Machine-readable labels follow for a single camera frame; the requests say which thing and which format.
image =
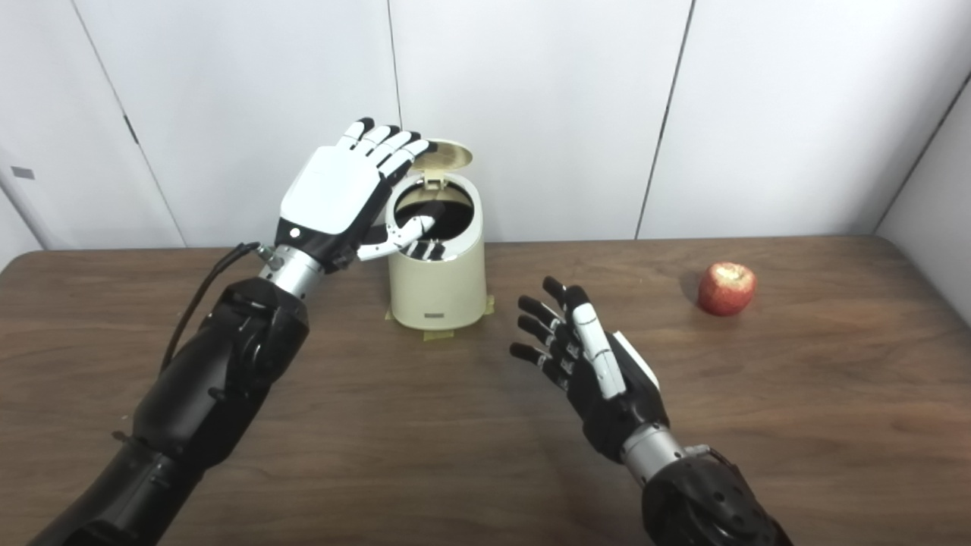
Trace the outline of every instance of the wooden table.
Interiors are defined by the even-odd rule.
[[[38,253],[0,275],[5,543],[32,537],[116,452],[109,433],[129,430],[222,252]],[[741,316],[692,305],[717,259],[759,275]],[[525,340],[517,296],[554,274],[652,364],[682,443],[738,463],[797,545],[971,544],[971,335],[886,241],[501,244],[487,266],[495,314],[430,342],[385,320],[383,263],[328,279],[304,350],[163,543],[646,543],[627,471],[507,356]]]

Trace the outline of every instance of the cream trash can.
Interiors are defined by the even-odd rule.
[[[412,167],[388,199],[385,220],[404,223],[428,201],[445,206],[425,236],[392,254],[391,315],[420,330],[451,330],[474,323],[486,311],[486,248],[479,192],[453,170],[472,154],[462,145],[433,141],[438,150]]]

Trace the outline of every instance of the black forearm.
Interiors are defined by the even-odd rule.
[[[202,478],[133,438],[28,546],[155,544]]]
[[[657,546],[792,546],[738,468],[720,456],[668,464],[641,500],[644,528]]]
[[[102,474],[31,546],[151,546],[232,453],[307,335],[299,299],[262,279],[226,289],[133,415]]]

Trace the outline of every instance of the black cable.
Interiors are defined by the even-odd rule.
[[[176,352],[176,347],[179,345],[179,338],[182,337],[182,333],[185,330],[185,326],[188,324],[189,319],[192,314],[195,313],[195,308],[199,306],[199,302],[206,295],[206,290],[209,289],[209,285],[213,283],[219,273],[225,271],[230,265],[236,262],[237,259],[249,254],[251,251],[259,248],[259,243],[240,243],[236,245],[236,248],[229,251],[229,254],[223,256],[220,261],[216,262],[213,266],[213,270],[209,272],[209,275],[203,279],[202,284],[196,289],[195,295],[189,300],[188,306],[185,308],[185,312],[179,319],[179,323],[176,324],[175,331],[172,332],[172,338],[169,340],[169,346],[165,348],[165,356],[162,357],[162,369],[159,373],[165,371],[165,368],[169,367],[169,363],[172,361],[172,356]]]

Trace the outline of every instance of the white finger segment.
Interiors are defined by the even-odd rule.
[[[348,130],[344,131],[344,136],[337,141],[335,148],[350,150],[361,139],[361,135],[364,134],[364,129],[366,128],[367,126],[363,121],[355,121],[348,127]]]
[[[375,165],[380,165],[382,161],[391,156],[391,154],[394,154],[399,148],[411,141],[412,133],[409,131],[401,131],[400,133],[380,143],[378,147],[375,148],[370,155],[368,155],[368,157],[371,157]]]
[[[401,227],[389,225],[387,240],[378,245],[361,246],[357,250],[357,257],[361,261],[367,261],[394,254],[420,239],[433,225],[435,219],[430,216],[411,217]]]
[[[388,127],[387,125],[382,125],[380,127],[371,129],[366,135],[361,137],[360,142],[358,142],[357,146],[354,147],[354,153],[358,155],[369,154],[390,134],[391,127]]]
[[[623,394],[626,387],[623,384],[623,376],[620,375],[617,358],[610,348],[607,335],[600,325],[600,320],[597,319],[593,305],[585,303],[574,309],[573,325],[584,344],[586,359],[590,361],[593,371],[596,372],[600,393],[608,400]]]
[[[387,159],[384,163],[378,167],[381,174],[384,176],[390,176],[391,173],[397,171],[405,165],[410,165],[415,162],[415,158],[421,155],[425,150],[428,150],[428,141],[426,140],[416,140],[415,142],[405,146],[401,150],[398,150],[391,157]]]

